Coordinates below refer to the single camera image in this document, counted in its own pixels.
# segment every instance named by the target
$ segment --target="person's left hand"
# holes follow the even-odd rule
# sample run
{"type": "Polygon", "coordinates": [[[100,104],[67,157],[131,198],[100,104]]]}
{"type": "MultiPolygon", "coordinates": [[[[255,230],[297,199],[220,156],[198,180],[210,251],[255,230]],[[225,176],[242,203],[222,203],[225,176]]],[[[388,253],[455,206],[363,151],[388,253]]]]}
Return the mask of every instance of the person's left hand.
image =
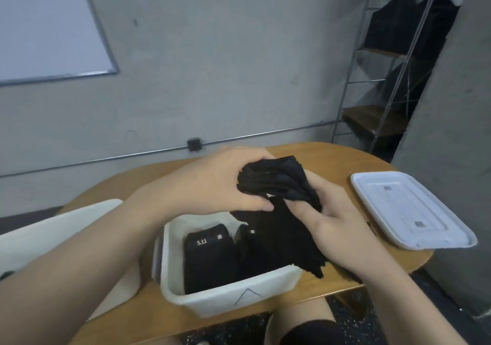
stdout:
{"type": "Polygon", "coordinates": [[[270,201],[237,190],[242,168],[261,159],[274,156],[259,148],[220,149],[141,187],[128,200],[136,200],[160,219],[223,211],[272,211],[270,201]]]}

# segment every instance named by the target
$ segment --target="tabletop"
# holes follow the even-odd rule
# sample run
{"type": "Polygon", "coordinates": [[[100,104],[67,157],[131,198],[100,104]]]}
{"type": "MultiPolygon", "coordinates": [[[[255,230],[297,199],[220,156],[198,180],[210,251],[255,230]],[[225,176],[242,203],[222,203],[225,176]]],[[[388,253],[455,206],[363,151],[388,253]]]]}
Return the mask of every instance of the tabletop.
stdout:
{"type": "MultiPolygon", "coordinates": [[[[325,179],[343,186],[365,219],[370,222],[372,229],[377,233],[390,254],[407,272],[420,268],[433,254],[433,251],[429,250],[401,249],[390,243],[377,227],[351,185],[350,175],[353,173],[395,170],[389,163],[359,150],[322,142],[275,146],[269,147],[268,150],[276,157],[294,155],[304,169],[309,169],[325,179]]],[[[72,211],[107,199],[125,200],[138,187],[169,174],[193,160],[196,159],[145,165],[117,174],[82,193],[65,205],[59,213],[72,211]]],[[[85,323],[73,338],[72,345],[145,342],[271,311],[280,306],[292,305],[359,286],[358,283],[343,278],[328,263],[322,268],[323,279],[318,279],[314,275],[304,272],[297,286],[289,292],[219,316],[199,318],[189,309],[171,304],[162,296],[158,284],[149,279],[150,256],[151,248],[149,246],[140,259],[143,284],[137,295],[102,316],[85,323]]]]}

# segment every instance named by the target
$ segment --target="black tote bag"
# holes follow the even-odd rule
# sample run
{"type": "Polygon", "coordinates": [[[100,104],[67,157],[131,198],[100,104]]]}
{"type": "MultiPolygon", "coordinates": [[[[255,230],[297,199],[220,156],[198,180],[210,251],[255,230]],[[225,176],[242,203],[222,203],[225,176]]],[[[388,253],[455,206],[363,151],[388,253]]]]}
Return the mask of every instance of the black tote bag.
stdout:
{"type": "MultiPolygon", "coordinates": [[[[363,48],[408,54],[428,0],[390,0],[373,13],[363,48]]],[[[437,58],[457,16],[459,7],[451,0],[434,0],[413,55],[437,58]]]]}

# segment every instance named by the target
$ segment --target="gray wall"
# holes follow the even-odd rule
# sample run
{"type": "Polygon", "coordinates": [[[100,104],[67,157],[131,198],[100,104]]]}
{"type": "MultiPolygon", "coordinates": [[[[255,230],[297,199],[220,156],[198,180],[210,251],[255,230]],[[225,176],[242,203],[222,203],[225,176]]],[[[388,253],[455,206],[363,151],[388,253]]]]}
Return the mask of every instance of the gray wall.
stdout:
{"type": "Polygon", "coordinates": [[[393,164],[477,235],[427,270],[474,315],[491,307],[491,0],[465,0],[393,164]]]}
{"type": "MultiPolygon", "coordinates": [[[[363,2],[93,0],[120,74],[0,88],[0,174],[332,120],[363,2]]],[[[354,77],[368,76],[357,68],[354,77]]],[[[351,90],[347,103],[369,87],[351,90]]],[[[329,129],[245,143],[328,140],[329,129]]],[[[0,216],[61,205],[115,173],[187,156],[0,179],[0,216]]]]}

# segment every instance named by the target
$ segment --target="person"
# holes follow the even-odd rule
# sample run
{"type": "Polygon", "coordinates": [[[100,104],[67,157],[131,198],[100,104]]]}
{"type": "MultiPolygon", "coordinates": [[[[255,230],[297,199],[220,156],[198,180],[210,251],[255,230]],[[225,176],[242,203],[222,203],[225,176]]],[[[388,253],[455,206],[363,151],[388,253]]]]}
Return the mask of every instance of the person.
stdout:
{"type": "MultiPolygon", "coordinates": [[[[69,342],[130,262],[164,224],[181,214],[272,211],[268,200],[236,187],[244,165],[270,158],[265,149],[240,147],[196,160],[139,188],[120,206],[1,281],[0,342],[69,342]]],[[[319,194],[322,213],[305,202],[286,201],[288,207],[329,260],[363,280],[388,342],[465,344],[372,233],[344,188],[312,172],[306,175],[319,194]]],[[[314,343],[309,335],[315,333],[331,334],[331,343],[341,341],[323,299],[275,311],[266,343],[314,343]]]]}

